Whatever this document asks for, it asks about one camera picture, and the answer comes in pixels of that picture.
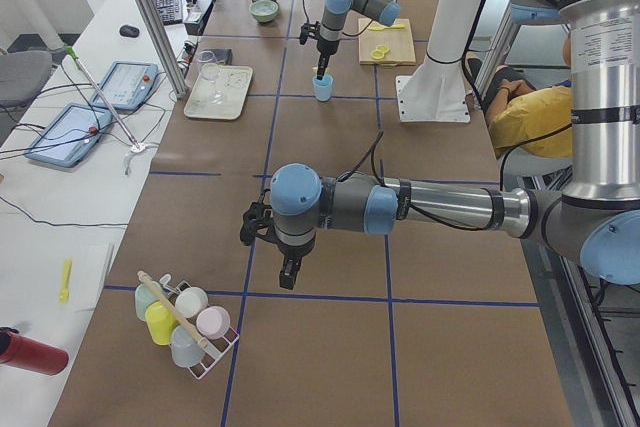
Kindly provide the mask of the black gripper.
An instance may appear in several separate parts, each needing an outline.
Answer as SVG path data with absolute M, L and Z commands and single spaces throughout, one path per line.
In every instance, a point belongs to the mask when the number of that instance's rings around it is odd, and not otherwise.
M 276 245 L 283 255 L 283 264 L 279 273 L 279 285 L 283 289 L 293 289 L 302 259 L 314 249 L 315 238 L 312 237 L 300 245 L 291 245 L 278 239 Z
M 339 40 L 327 40 L 319 38 L 317 40 L 317 49 L 320 52 L 318 60 L 318 76 L 317 80 L 322 80 L 325 72 L 328 69 L 329 61 L 332 55 L 335 55 L 338 51 L 340 41 Z

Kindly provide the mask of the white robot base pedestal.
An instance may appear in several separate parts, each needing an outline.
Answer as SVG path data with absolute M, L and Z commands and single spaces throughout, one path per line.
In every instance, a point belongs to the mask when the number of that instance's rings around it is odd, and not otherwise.
M 439 0 L 424 62 L 397 78 L 401 122 L 470 121 L 462 66 L 481 1 Z

